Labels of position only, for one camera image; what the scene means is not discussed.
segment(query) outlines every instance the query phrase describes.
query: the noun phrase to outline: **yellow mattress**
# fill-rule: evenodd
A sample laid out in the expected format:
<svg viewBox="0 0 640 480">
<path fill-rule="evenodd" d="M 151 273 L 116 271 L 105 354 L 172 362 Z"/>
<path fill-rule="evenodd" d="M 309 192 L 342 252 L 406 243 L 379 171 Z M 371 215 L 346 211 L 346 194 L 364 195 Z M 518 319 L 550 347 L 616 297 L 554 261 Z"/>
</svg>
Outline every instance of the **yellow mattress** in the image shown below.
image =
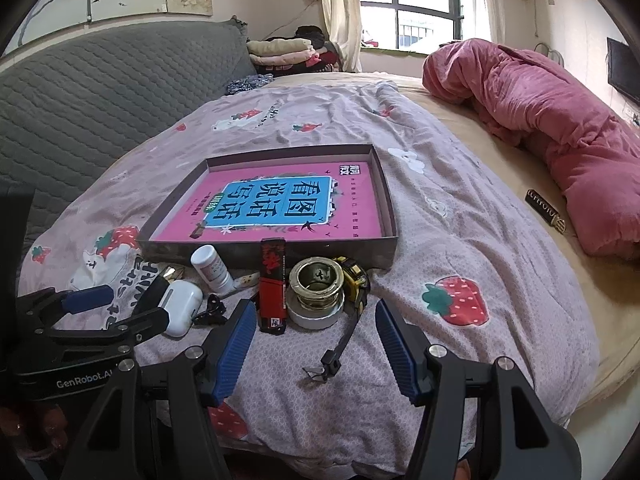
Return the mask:
<svg viewBox="0 0 640 480">
<path fill-rule="evenodd" d="M 270 85 L 329 86 L 380 80 L 393 81 L 400 93 L 436 116 L 523 201 L 527 190 L 535 189 L 567 220 L 566 233 L 561 235 L 532 213 L 574 268 L 600 340 L 600 366 L 581 407 L 612 394 L 640 365 L 640 266 L 584 254 L 566 214 L 564 198 L 541 161 L 492 137 L 472 110 L 431 97 L 418 78 L 382 73 L 319 73 L 281 77 Z"/>
</svg>

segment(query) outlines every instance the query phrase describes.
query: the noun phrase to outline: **pink comforter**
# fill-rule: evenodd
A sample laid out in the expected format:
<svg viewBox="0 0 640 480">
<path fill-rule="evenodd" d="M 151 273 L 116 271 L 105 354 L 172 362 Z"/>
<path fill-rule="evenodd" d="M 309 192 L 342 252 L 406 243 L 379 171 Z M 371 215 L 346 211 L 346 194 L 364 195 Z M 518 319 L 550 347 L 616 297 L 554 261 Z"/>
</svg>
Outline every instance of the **pink comforter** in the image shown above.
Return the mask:
<svg viewBox="0 0 640 480">
<path fill-rule="evenodd" d="M 470 100 L 492 134 L 546 162 L 587 254 L 640 257 L 640 139 L 567 70 L 468 40 L 431 54 L 422 83 L 450 103 Z"/>
</svg>

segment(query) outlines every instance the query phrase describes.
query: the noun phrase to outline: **airpods case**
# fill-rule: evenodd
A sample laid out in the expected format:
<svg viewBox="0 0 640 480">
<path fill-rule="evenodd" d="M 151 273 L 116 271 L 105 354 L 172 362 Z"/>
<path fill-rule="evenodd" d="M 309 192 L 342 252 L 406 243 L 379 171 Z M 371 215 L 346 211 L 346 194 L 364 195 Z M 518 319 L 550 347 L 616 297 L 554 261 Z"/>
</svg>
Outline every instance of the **airpods case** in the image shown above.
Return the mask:
<svg viewBox="0 0 640 480">
<path fill-rule="evenodd" d="M 169 313 L 169 325 L 164 331 L 171 337 L 182 337 L 191 328 L 191 318 L 202 303 L 202 291 L 193 283 L 175 280 L 160 300 L 160 307 Z"/>
</svg>

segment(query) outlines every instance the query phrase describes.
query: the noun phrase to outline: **stack of folded blankets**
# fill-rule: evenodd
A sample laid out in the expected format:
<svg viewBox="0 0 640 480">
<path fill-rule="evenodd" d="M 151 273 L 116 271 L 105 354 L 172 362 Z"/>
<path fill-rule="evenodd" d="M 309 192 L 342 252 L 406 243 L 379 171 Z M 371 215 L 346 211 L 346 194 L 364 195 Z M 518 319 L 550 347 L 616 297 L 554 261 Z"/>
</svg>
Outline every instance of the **stack of folded blankets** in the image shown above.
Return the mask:
<svg viewBox="0 0 640 480">
<path fill-rule="evenodd" d="M 249 57 L 259 74 L 274 77 L 306 72 L 332 72 L 338 62 L 334 46 L 319 27 L 299 27 L 293 38 L 249 41 Z"/>
</svg>

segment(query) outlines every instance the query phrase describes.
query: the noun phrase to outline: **blue gripper pad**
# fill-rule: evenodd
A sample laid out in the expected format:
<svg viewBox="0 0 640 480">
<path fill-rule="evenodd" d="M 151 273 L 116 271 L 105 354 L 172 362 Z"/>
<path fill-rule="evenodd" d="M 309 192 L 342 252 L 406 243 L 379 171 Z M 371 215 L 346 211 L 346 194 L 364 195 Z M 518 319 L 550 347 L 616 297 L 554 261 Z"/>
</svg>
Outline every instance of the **blue gripper pad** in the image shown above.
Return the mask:
<svg viewBox="0 0 640 480">
<path fill-rule="evenodd" d="M 113 289 L 109 285 L 94 286 L 85 290 L 75 290 L 62 299 L 62 310 L 78 314 L 105 306 L 113 302 Z"/>
<path fill-rule="evenodd" d="M 384 300 L 380 300 L 376 305 L 376 329 L 382 346 L 385 348 L 386 358 L 391 365 L 400 393 L 409 397 L 411 403 L 415 404 L 420 395 L 417 364 Z"/>
<path fill-rule="evenodd" d="M 215 386 L 211 396 L 218 406 L 233 393 L 244 364 L 244 358 L 254 338 L 255 304 L 247 301 L 244 305 L 244 312 L 229 335 L 216 367 Z"/>
</svg>

